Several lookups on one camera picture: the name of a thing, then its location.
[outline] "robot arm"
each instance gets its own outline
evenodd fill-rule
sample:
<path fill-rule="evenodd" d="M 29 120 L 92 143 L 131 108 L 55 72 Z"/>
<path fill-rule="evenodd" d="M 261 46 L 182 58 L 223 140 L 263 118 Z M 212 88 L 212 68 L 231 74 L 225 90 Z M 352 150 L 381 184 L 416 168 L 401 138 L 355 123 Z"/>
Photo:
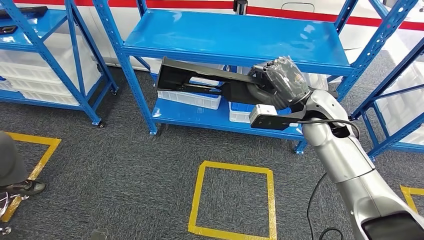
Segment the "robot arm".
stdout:
<path fill-rule="evenodd" d="M 221 85 L 198 84 L 192 77 Z M 379 175 L 335 95 L 309 88 L 289 57 L 255 65 L 248 75 L 164 57 L 157 79 L 158 90 L 222 95 L 230 102 L 256 105 L 249 115 L 252 128 L 284 130 L 290 123 L 302 124 L 303 136 L 344 200 L 357 240 L 424 240 L 424 219 Z M 287 107 L 291 114 L 277 114 L 276 109 Z"/>
<path fill-rule="evenodd" d="M 318 89 L 298 99 L 292 104 L 304 105 L 303 117 L 293 122 L 304 123 L 303 135 L 339 190 L 355 239 L 423 240 L 424 218 L 411 210 L 387 185 L 361 147 L 352 127 L 342 122 L 312 123 L 319 120 L 348 121 L 339 102 L 327 91 Z M 274 126 L 269 121 L 281 123 L 278 118 L 286 116 L 277 116 L 275 108 L 270 105 L 256 105 L 250 114 L 254 128 Z M 288 116 L 287 119 L 286 123 L 296 117 Z"/>

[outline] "yellow square marking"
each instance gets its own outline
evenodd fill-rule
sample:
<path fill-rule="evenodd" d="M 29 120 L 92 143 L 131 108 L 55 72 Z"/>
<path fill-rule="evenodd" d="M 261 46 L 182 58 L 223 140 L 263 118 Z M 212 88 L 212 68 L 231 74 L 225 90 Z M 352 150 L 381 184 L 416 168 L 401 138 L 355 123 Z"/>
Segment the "yellow square marking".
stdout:
<path fill-rule="evenodd" d="M 55 152 L 56 148 L 58 147 L 59 143 L 61 142 L 61 139 L 58 139 L 58 138 L 33 136 L 33 135 L 26 135 L 26 134 L 14 133 L 14 132 L 6 132 L 6 134 L 11 136 L 11 138 L 15 141 L 27 142 L 32 144 L 48 145 L 48 148 L 43 154 L 43 156 L 41 157 L 40 161 L 34 167 L 34 170 L 32 170 L 31 174 L 29 174 L 28 179 L 30 180 L 35 180 L 38 177 L 41 170 L 44 168 L 47 161 L 50 159 L 50 157 L 52 156 L 52 154 Z M 10 203 L 6 212 L 1 217 L 2 222 L 8 222 L 11 219 L 13 213 L 18 208 L 21 201 L 22 201 L 21 198 L 17 197 Z"/>
<path fill-rule="evenodd" d="M 424 189 L 400 185 L 400 190 L 402 191 L 408 206 L 418 214 L 417 207 L 415 206 L 414 200 L 412 199 L 411 195 L 424 196 Z"/>
<path fill-rule="evenodd" d="M 203 178 L 205 176 L 205 169 L 228 169 L 234 171 L 266 174 L 266 182 L 268 188 L 268 212 L 269 212 L 269 237 L 253 236 L 237 232 L 222 231 L 207 227 L 196 226 L 198 217 L 200 194 L 202 192 Z M 220 238 L 227 240 L 277 240 L 277 222 L 276 222 L 276 203 L 274 197 L 274 176 L 273 171 L 265 167 L 246 166 L 214 161 L 204 161 L 197 174 L 196 185 L 194 188 L 193 203 L 191 204 L 191 213 L 188 220 L 188 231 L 197 235 Z"/>

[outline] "blue shelf board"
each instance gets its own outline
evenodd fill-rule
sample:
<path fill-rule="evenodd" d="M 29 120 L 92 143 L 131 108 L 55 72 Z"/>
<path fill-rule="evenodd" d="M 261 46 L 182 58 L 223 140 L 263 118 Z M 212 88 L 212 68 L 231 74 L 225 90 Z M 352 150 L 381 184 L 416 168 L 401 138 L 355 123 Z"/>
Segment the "blue shelf board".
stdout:
<path fill-rule="evenodd" d="M 224 98 L 221 99 L 217 110 L 158 98 L 151 117 L 154 122 L 161 124 L 215 129 L 296 141 L 304 140 L 300 125 L 280 131 L 251 128 L 249 123 L 230 121 L 229 104 Z"/>
<path fill-rule="evenodd" d="M 82 106 L 72 106 L 72 105 L 66 105 L 66 104 L 60 104 L 60 103 L 54 103 L 54 102 L 26 99 L 18 91 L 14 92 L 14 91 L 0 90 L 0 102 L 36 105 L 36 106 L 59 108 L 59 109 L 84 110 Z"/>
<path fill-rule="evenodd" d="M 66 21 L 67 14 L 65 10 L 48 9 L 42 17 L 31 18 L 31 16 L 28 15 L 27 18 L 28 23 L 44 41 Z M 12 19 L 0 19 L 0 26 L 10 25 L 15 25 Z M 20 28 L 12 34 L 0 35 L 0 49 L 30 52 L 37 51 Z"/>
<path fill-rule="evenodd" d="M 393 144 L 389 149 L 408 153 L 424 153 L 424 145 L 405 143 L 400 141 Z"/>
<path fill-rule="evenodd" d="M 347 76 L 353 71 L 332 22 L 277 17 L 148 9 L 124 51 L 245 67 L 290 56 L 302 72 Z"/>

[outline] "caster wheel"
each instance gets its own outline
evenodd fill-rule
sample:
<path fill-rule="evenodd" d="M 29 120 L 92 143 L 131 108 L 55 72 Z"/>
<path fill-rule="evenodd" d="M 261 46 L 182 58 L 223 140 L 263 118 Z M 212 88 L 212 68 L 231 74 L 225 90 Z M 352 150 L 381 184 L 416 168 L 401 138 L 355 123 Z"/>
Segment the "caster wheel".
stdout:
<path fill-rule="evenodd" d="M 102 128 L 104 128 L 105 127 L 105 124 L 102 122 L 102 121 L 100 121 L 99 123 L 97 123 L 96 125 L 95 125 L 97 128 L 99 128 L 99 129 L 102 129 Z"/>
<path fill-rule="evenodd" d="M 0 232 L 2 235 L 8 235 L 12 232 L 12 228 L 10 226 L 7 226 L 5 228 L 2 228 Z"/>

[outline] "gray carpet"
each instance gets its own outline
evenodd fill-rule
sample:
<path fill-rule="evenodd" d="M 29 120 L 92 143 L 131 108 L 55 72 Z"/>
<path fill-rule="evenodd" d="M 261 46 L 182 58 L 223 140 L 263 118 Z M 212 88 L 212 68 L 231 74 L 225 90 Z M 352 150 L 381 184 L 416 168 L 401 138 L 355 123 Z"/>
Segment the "gray carpet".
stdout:
<path fill-rule="evenodd" d="M 382 51 L 343 101 L 348 112 L 392 67 Z M 107 230 L 108 240 L 211 239 L 188 232 L 198 168 L 205 160 L 271 169 L 278 239 L 310 239 L 306 207 L 324 173 L 310 147 L 295 155 L 294 141 L 175 125 L 150 136 L 122 71 L 111 71 L 121 89 L 117 96 L 108 94 L 97 111 L 106 124 L 102 129 L 91 126 L 79 111 L 0 103 L 1 130 L 62 139 L 39 176 L 47 189 L 21 204 L 8 223 L 13 232 L 4 239 L 87 240 L 94 230 Z M 149 75 L 137 76 L 152 107 L 156 94 Z M 369 151 L 364 124 L 357 124 Z M 28 165 L 44 150 L 29 143 L 18 148 Z M 420 154 L 389 151 L 377 157 L 376 166 L 403 198 L 399 184 L 424 188 L 422 159 Z M 414 200 L 424 214 L 424 197 Z M 197 225 L 267 237 L 267 206 L 265 175 L 206 168 Z M 336 227 L 345 239 L 353 239 L 346 209 L 328 179 L 319 187 L 310 215 L 316 237 Z M 339 237 L 329 233 L 325 239 Z"/>

